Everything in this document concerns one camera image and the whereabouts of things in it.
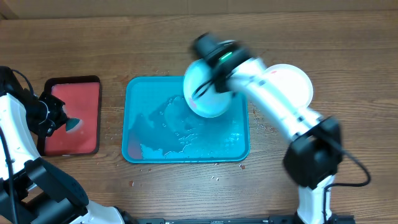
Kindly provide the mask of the dark green sponge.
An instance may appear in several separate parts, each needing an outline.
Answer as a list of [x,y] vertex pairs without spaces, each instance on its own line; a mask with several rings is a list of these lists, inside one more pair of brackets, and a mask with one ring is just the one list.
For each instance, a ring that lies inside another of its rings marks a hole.
[[81,126],[81,120],[78,118],[69,118],[65,123],[65,130],[67,133],[76,131]]

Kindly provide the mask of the light blue plate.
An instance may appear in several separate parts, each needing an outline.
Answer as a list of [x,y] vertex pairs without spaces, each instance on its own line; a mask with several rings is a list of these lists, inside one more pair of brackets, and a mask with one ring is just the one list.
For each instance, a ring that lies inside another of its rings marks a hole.
[[183,95],[190,109],[204,118],[226,112],[232,102],[231,92],[218,93],[211,84],[211,68],[203,59],[192,62],[183,79]]

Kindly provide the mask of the white plate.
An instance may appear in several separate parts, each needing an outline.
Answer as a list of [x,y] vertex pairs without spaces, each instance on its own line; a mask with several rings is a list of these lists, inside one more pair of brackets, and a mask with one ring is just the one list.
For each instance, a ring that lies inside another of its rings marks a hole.
[[294,107],[309,107],[313,99],[313,85],[303,70],[289,64],[277,64],[268,67],[265,75]]

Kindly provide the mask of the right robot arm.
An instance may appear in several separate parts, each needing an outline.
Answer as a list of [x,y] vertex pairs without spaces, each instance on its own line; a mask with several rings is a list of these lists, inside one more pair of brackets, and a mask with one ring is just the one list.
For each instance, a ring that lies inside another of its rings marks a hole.
[[194,40],[193,51],[198,58],[183,81],[189,107],[214,118],[230,108],[235,93],[247,97],[288,145],[283,165],[298,186],[299,205],[287,221],[338,222],[330,190],[343,160],[340,124],[310,108],[313,85],[307,74],[289,64],[267,66],[243,44],[210,33]]

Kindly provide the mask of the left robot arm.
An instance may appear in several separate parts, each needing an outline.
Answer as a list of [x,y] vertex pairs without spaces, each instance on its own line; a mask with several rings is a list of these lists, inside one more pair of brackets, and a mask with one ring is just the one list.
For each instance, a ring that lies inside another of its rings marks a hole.
[[32,135],[70,131],[79,119],[49,92],[23,88],[17,73],[1,67],[1,216],[12,223],[137,223],[118,207],[89,200],[72,176],[41,157]]

